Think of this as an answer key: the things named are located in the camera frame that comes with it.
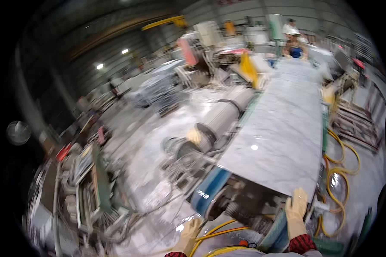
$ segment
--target gray marble surface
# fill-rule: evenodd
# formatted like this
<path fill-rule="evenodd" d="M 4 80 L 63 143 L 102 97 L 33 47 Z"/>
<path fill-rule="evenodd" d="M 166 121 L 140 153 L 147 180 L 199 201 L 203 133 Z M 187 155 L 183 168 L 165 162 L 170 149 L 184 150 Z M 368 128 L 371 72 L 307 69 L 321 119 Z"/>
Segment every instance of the gray marble surface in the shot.
<path fill-rule="evenodd" d="M 311 201 L 321 161 L 322 115 L 316 71 L 300 59 L 282 59 L 219 165 L 291 196 L 302 187 Z"/>

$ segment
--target worker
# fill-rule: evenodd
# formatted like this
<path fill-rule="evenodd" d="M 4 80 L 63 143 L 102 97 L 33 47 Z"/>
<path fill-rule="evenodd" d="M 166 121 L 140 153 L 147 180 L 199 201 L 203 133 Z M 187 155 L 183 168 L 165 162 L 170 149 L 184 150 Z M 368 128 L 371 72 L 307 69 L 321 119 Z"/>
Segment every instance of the worker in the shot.
<path fill-rule="evenodd" d="M 113 85 L 112 80 L 110 78 L 108 78 L 107 81 L 109 82 L 109 87 L 110 87 L 110 90 L 112 91 L 113 95 L 116 97 L 117 100 L 119 100 L 120 94 L 118 93 L 118 90 L 116 89 L 116 87 Z"/>
<path fill-rule="evenodd" d="M 283 25 L 283 29 L 282 30 L 283 30 L 283 34 L 285 35 L 285 37 L 288 40 L 291 38 L 290 33 L 294 32 L 294 31 L 299 32 L 299 30 L 296 28 L 296 22 L 293 19 L 288 19 L 287 20 L 287 24 Z"/>
<path fill-rule="evenodd" d="M 298 33 L 300 34 L 301 36 L 298 37 L 298 41 L 300 41 L 301 43 L 309 43 L 309 40 L 307 39 L 306 35 L 304 35 L 303 33 L 301 33 L 299 31 L 298 28 L 296 28 L 296 21 L 293 20 L 293 19 L 288 19 L 287 20 L 287 24 L 284 24 L 283 25 L 283 34 L 284 36 L 286 37 L 287 40 L 290 40 L 291 37 L 292 37 L 292 33 Z"/>
<path fill-rule="evenodd" d="M 298 37 L 301 36 L 299 32 L 291 32 L 291 38 L 287 41 L 286 46 L 283 48 L 283 55 L 288 58 L 300 58 L 307 60 L 308 50 L 304 43 L 298 41 Z"/>
<path fill-rule="evenodd" d="M 246 257 L 322 257 L 322 254 L 317 250 L 313 240 L 306 232 L 306 227 L 303 222 L 303 216 L 305 215 L 308 205 L 308 195 L 302 189 L 295 189 L 292 198 L 286 200 L 286 219 L 287 219 L 287 232 L 289 238 L 289 253 L 270 253 L 265 254 L 257 249 L 248 247 L 224 247 L 216 249 L 206 254 L 206 257 L 234 257 L 234 256 L 246 256 Z M 187 222 L 180 234 L 179 242 L 173 247 L 173 252 L 168 253 L 165 257 L 189 257 L 194 245 L 195 239 L 200 232 L 201 220 L 193 219 Z"/>

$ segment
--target cable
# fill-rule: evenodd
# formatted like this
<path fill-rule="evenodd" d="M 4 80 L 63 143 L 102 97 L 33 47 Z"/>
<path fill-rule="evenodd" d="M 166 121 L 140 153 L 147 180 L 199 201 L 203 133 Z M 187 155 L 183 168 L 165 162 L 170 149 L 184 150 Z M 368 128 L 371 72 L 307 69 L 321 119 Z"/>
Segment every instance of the cable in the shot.
<path fill-rule="evenodd" d="M 236 220 L 229 220 L 229 221 L 227 221 L 227 222 L 225 222 L 225 223 L 222 223 L 222 224 L 220 224 L 219 226 L 215 227 L 214 229 L 210 230 L 210 232 L 207 233 L 205 236 L 208 236 L 208 235 L 210 235 L 211 233 L 215 232 L 216 230 L 220 229 L 221 227 L 224 227 L 224 226 L 226 226 L 226 225 L 228 225 L 228 224 L 230 224 L 230 223 L 233 223 L 233 222 L 235 222 L 235 221 L 236 221 Z M 196 243 L 196 245 L 194 246 L 194 248 L 193 248 L 191 254 L 189 255 L 189 257 L 193 257 L 195 251 L 197 250 L 197 247 L 199 247 L 199 245 L 200 245 L 202 242 L 203 242 L 203 240 L 197 241 L 197 243 Z"/>
<path fill-rule="evenodd" d="M 339 232 L 341 231 L 341 229 L 344 227 L 344 225 L 346 223 L 346 210 L 345 210 L 345 206 L 346 206 L 347 201 L 349 200 L 349 195 L 350 195 L 350 185 L 349 185 L 349 180 L 347 179 L 346 174 L 356 175 L 357 173 L 359 173 L 359 170 L 360 170 L 360 158 L 359 158 L 358 153 L 356 152 L 356 150 L 352 146 L 342 142 L 340 140 L 340 138 L 332 130 L 328 129 L 327 131 L 328 131 L 328 134 L 330 136 L 332 136 L 334 139 L 336 139 L 336 141 L 338 141 L 340 146 L 342 147 L 342 158 L 340 160 L 333 160 L 332 158 L 330 158 L 326 154 L 323 155 L 323 158 L 324 158 L 324 161 L 325 161 L 325 164 L 326 164 L 326 174 L 327 174 L 327 177 L 326 177 L 326 190 L 327 190 L 327 193 L 329 194 L 330 198 L 335 203 L 337 203 L 340 206 L 337 209 L 331 209 L 330 212 L 331 213 L 340 213 L 340 212 L 342 212 L 342 223 L 340 224 L 339 228 L 333 234 L 329 234 L 325 230 L 325 228 L 324 228 L 324 218 L 323 218 L 323 215 L 320 215 L 320 217 L 318 219 L 316 233 L 315 233 L 314 236 L 318 236 L 319 235 L 319 231 L 320 231 L 320 228 L 321 228 L 322 231 L 323 231 L 323 234 L 325 236 L 327 236 L 327 237 L 334 237 L 337 234 L 339 234 Z M 356 155 L 357 162 L 358 162 L 357 169 L 354 170 L 354 171 L 352 171 L 350 169 L 343 168 L 343 167 L 333 167 L 333 168 L 329 169 L 329 166 L 330 166 L 329 165 L 329 161 L 331 161 L 331 162 L 333 162 L 335 164 L 343 164 L 343 162 L 345 161 L 345 147 L 348 147 Z M 340 200 L 338 200 L 334 196 L 334 194 L 331 192 L 331 190 L 330 190 L 330 178 L 335 173 L 339 174 L 346 181 L 346 197 L 345 197 L 345 200 L 344 200 L 343 203 L 341 203 Z"/>
<path fill-rule="evenodd" d="M 340 147 L 342 148 L 342 158 L 339 161 L 333 160 L 330 158 L 327 154 L 324 154 L 324 156 L 331 162 L 336 164 L 342 164 L 345 161 L 345 148 L 343 147 L 343 142 L 340 140 L 340 138 L 330 129 L 327 129 L 327 133 L 332 136 L 334 139 L 336 139 L 337 142 L 339 142 Z"/>
<path fill-rule="evenodd" d="M 238 227 L 238 228 L 235 228 L 235 229 L 223 230 L 223 231 L 220 231 L 220 232 L 217 232 L 217 233 L 214 233 L 214 234 L 210 234 L 210 235 L 207 235 L 207 236 L 202 236 L 202 237 L 196 238 L 196 242 L 201 241 L 201 240 L 205 240 L 205 239 L 208 239 L 208 238 L 211 238 L 211 237 L 214 237 L 214 236 L 226 234 L 226 233 L 233 232 L 233 231 L 248 229 L 248 228 L 249 227 Z"/>

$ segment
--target yellow machine part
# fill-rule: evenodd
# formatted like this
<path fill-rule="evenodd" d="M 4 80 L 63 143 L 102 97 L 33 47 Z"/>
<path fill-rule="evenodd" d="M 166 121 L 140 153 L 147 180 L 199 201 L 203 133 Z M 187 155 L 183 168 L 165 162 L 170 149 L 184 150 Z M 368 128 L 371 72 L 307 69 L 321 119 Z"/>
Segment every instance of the yellow machine part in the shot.
<path fill-rule="evenodd" d="M 334 83 L 330 83 L 324 89 L 322 89 L 322 95 L 324 102 L 329 104 L 329 122 L 331 123 L 336 115 L 338 110 L 338 99 L 335 93 L 337 91 L 337 86 Z"/>
<path fill-rule="evenodd" d="M 248 75 L 252 79 L 252 87 L 256 88 L 258 74 L 247 52 L 242 53 L 242 58 L 240 60 L 240 69 L 244 74 Z"/>
<path fill-rule="evenodd" d="M 236 35 L 235 24 L 232 21 L 230 20 L 224 21 L 224 28 L 226 29 L 227 36 Z"/>
<path fill-rule="evenodd" d="M 172 18 L 167 18 L 167 19 L 164 19 L 161 21 L 157 21 L 154 23 L 150 23 L 150 24 L 144 26 L 142 28 L 142 30 L 148 30 L 150 28 L 154 28 L 154 27 L 157 27 L 159 25 L 163 25 L 163 24 L 170 23 L 170 22 L 173 22 L 177 27 L 187 27 L 187 22 L 186 22 L 184 15 L 180 15 L 180 16 L 176 16 L 176 17 L 172 17 Z"/>

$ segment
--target gray roller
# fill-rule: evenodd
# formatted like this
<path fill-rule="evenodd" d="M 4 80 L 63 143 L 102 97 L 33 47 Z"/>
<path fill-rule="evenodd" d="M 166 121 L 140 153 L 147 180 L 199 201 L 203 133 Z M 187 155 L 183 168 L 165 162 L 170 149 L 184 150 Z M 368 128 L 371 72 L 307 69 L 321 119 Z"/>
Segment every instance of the gray roller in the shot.
<path fill-rule="evenodd" d="M 223 101 L 227 100 L 227 102 L 217 102 L 205 116 L 201 124 L 214 134 L 214 140 L 217 141 L 223 133 L 227 132 L 232 123 L 238 120 L 241 112 L 246 110 L 253 96 L 254 91 L 251 88 L 242 86 L 234 87 L 222 99 Z M 207 139 L 207 136 L 202 131 L 201 143 L 199 145 L 201 151 L 209 151 L 213 144 L 214 142 Z"/>
<path fill-rule="evenodd" d="M 225 99 L 235 101 L 242 110 L 245 110 L 247 105 L 252 100 L 253 96 L 253 89 L 238 86 L 234 87 L 234 89 L 225 96 Z"/>
<path fill-rule="evenodd" d="M 214 133 L 217 140 L 230 128 L 239 115 L 239 110 L 231 103 L 219 102 L 209 111 L 202 124 Z"/>

